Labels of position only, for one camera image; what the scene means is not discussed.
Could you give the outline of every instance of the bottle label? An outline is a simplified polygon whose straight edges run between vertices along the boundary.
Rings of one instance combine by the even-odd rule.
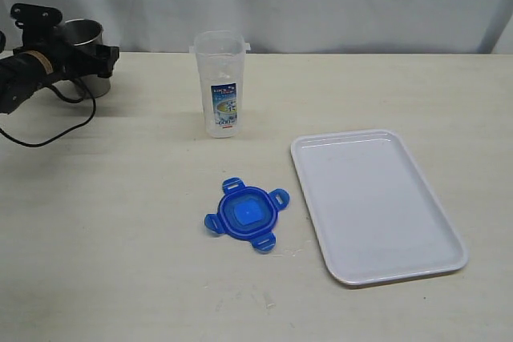
[[[237,86],[235,83],[212,86],[212,105],[216,125],[232,128],[237,123]]]

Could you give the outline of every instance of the metal cup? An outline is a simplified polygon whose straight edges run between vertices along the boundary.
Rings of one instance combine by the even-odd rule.
[[[100,23],[90,19],[73,19],[64,22],[63,33],[66,40],[73,46],[88,54],[95,53],[95,45],[103,44],[103,27]],[[95,98],[105,95],[111,89],[111,80],[99,78],[97,75],[83,76],[82,81]],[[77,92],[84,98],[89,98],[80,87],[75,86]]]

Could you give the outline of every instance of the white tray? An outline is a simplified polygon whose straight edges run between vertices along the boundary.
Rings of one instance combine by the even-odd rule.
[[[375,284],[452,272],[467,263],[467,249],[396,134],[305,136],[291,151],[336,279]]]

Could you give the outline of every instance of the blue plastic lid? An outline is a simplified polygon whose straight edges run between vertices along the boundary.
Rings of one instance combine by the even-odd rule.
[[[205,216],[205,226],[217,235],[247,240],[258,251],[271,251],[276,244],[273,228],[278,212],[290,201],[287,191],[278,188],[267,193],[259,187],[246,187],[239,178],[225,180],[223,191],[217,214]]]

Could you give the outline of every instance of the table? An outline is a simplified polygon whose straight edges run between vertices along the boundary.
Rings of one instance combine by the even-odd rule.
[[[41,149],[0,141],[2,341],[512,340],[512,63],[250,54],[244,129],[210,139],[192,55],[123,53],[90,125]],[[0,122],[36,141],[89,109],[40,91]],[[464,270],[330,277],[289,145],[367,128],[402,136],[469,247]],[[270,255],[204,230],[232,176],[291,195]]]

